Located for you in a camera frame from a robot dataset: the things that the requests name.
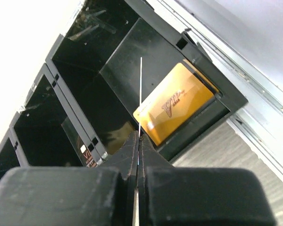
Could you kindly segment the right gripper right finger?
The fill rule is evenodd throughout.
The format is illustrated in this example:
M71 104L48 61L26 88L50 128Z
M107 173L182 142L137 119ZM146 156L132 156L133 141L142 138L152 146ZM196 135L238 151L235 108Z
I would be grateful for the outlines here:
M147 135L139 141L142 226L275 226L256 175L240 168L177 168Z

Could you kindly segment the gold credit card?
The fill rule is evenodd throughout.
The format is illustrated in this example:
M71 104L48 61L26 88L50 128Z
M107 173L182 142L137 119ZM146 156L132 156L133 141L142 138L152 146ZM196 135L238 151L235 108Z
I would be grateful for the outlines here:
M139 108L142 104L142 57L140 57L140 89L139 89ZM139 188L138 182L135 189L135 210L134 210L134 225L139 225Z

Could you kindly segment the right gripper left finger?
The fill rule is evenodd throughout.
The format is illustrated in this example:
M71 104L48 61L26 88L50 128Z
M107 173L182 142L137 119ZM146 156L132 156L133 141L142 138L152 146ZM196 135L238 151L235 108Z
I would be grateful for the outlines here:
M102 165L17 167L0 181L0 226L130 226L138 132Z

